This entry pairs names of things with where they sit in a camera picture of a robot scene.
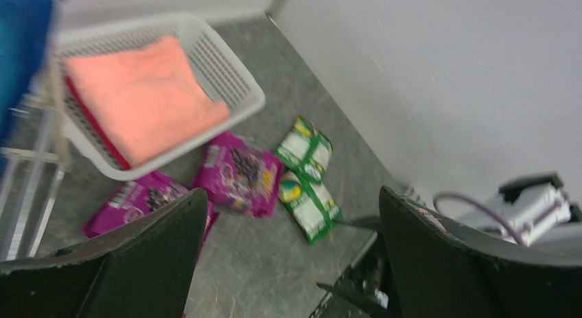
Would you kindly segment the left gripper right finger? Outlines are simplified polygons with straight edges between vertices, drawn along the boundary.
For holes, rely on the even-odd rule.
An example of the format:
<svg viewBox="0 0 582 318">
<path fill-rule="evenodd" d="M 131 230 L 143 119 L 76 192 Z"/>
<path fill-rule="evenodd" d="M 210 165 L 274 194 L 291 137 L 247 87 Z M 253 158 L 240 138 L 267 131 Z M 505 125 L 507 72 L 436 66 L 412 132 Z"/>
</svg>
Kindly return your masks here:
<svg viewBox="0 0 582 318">
<path fill-rule="evenodd" d="M 462 225 L 388 187 L 379 214 L 405 317 L 580 317 L 581 259 Z"/>
</svg>

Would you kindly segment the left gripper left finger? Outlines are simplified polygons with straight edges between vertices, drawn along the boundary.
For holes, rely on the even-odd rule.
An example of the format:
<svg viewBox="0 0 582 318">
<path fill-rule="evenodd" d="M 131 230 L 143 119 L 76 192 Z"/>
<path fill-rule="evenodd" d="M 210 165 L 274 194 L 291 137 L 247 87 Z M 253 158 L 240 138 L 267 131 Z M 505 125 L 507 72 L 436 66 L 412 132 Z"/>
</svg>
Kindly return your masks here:
<svg viewBox="0 0 582 318">
<path fill-rule="evenodd" d="M 1 263 L 2 317 L 181 317 L 208 212 L 191 190 L 101 236 Z"/>
</svg>

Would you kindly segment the purple candy bag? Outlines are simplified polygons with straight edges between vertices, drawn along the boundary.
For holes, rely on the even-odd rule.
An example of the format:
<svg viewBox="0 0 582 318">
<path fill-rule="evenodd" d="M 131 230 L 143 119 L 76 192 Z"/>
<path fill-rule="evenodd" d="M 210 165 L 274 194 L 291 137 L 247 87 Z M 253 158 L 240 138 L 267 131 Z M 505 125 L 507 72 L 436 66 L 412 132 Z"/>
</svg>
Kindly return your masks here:
<svg viewBox="0 0 582 318">
<path fill-rule="evenodd" d="M 139 219 L 186 194 L 188 189 L 159 171 L 134 181 L 127 181 L 92 216 L 83 227 L 88 238 Z"/>
<path fill-rule="evenodd" d="M 283 171 L 274 154 L 226 131 L 207 143 L 191 186 L 204 189 L 214 205 L 255 218 L 269 217 Z"/>
</svg>

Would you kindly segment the green candy bag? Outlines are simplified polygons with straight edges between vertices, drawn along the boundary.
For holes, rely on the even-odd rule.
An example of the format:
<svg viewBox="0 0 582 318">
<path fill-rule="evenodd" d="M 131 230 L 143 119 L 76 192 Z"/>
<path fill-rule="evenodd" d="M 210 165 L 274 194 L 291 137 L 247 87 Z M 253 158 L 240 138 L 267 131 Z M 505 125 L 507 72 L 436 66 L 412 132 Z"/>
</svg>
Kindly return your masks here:
<svg viewBox="0 0 582 318">
<path fill-rule="evenodd" d="M 302 115 L 274 151 L 289 170 L 316 184 L 323 182 L 332 153 L 329 138 Z"/>
<path fill-rule="evenodd" d="M 340 207 L 324 185 L 311 183 L 292 171 L 281 177 L 279 200 L 311 245 L 343 220 Z"/>
</svg>

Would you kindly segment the blue candy bag with fruits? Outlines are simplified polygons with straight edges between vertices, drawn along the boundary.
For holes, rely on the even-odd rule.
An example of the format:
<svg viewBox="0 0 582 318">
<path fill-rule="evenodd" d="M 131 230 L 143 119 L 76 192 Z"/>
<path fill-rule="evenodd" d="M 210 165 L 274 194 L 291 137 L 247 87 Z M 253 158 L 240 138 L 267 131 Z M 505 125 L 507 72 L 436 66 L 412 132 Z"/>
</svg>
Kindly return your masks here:
<svg viewBox="0 0 582 318">
<path fill-rule="evenodd" d="M 56 0 L 1 0 L 1 145 L 45 56 Z"/>
</svg>

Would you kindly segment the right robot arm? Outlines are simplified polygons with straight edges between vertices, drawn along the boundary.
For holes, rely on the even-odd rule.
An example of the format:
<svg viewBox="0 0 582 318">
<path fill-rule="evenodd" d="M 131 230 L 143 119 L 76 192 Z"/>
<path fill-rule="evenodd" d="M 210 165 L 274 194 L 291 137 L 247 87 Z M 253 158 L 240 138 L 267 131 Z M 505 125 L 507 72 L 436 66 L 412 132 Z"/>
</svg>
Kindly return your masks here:
<svg viewBox="0 0 582 318">
<path fill-rule="evenodd" d="M 462 224 L 526 247 L 558 227 L 581 223 L 581 206 L 569 199 L 557 172 L 511 179 L 484 203 L 461 195 L 457 199 L 473 207 L 460 218 Z"/>
</svg>

